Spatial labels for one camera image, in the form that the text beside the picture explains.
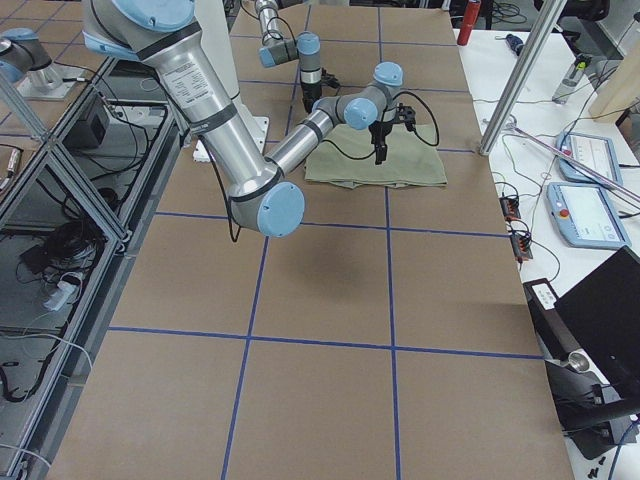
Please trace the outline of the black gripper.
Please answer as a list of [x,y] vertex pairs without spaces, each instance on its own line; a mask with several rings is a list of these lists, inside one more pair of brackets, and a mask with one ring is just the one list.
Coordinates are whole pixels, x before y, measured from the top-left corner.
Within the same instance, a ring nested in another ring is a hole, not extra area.
[[311,113],[314,104],[321,98],[320,85],[302,85],[302,102],[307,113]]
[[386,137],[392,132],[393,125],[394,120],[374,121],[368,127],[371,134],[371,144],[374,145],[376,165],[382,165],[387,159]]

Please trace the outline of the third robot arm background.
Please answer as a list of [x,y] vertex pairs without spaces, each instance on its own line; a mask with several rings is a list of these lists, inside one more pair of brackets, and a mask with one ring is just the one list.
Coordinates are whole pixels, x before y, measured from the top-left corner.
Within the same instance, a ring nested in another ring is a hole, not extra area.
[[30,28],[18,27],[1,33],[1,74],[16,83],[28,72],[49,67],[52,59]]

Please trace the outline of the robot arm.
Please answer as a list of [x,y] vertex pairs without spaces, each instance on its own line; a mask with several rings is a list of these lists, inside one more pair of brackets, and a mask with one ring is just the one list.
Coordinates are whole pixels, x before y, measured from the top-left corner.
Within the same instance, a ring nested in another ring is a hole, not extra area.
[[339,124],[356,130],[390,119],[403,70],[376,66],[357,94],[325,97],[271,151],[263,153],[227,89],[237,85],[224,8],[219,1],[85,1],[88,49],[140,62],[163,86],[229,181],[226,205],[241,227],[283,237],[301,223],[302,191],[285,176]]
[[301,1],[261,0],[254,2],[260,25],[261,47],[258,51],[263,67],[272,68],[297,60],[302,102],[307,113],[322,96],[321,46],[319,37],[303,31],[294,35],[279,12]]

